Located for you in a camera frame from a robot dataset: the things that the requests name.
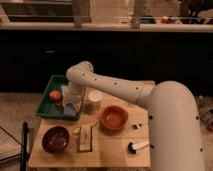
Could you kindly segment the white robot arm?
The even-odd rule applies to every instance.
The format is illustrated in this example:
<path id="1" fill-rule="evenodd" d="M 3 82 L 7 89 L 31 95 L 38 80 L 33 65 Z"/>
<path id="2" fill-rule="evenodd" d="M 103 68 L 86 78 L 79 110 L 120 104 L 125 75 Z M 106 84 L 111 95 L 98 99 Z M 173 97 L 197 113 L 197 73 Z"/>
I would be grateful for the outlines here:
<path id="1" fill-rule="evenodd" d="M 103 76 L 88 61 L 67 69 L 66 78 L 72 95 L 91 87 L 148 111 L 151 171 L 205 171 L 198 107 L 184 84 Z"/>

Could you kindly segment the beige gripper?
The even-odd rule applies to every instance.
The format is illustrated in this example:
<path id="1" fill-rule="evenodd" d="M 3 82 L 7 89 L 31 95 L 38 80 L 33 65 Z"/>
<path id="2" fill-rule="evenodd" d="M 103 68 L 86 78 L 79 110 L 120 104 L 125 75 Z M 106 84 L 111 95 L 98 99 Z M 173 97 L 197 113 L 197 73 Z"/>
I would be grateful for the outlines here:
<path id="1" fill-rule="evenodd" d="M 77 105 L 82 101 L 83 94 L 84 94 L 83 89 L 68 88 L 66 91 L 65 101 L 67 103 Z"/>

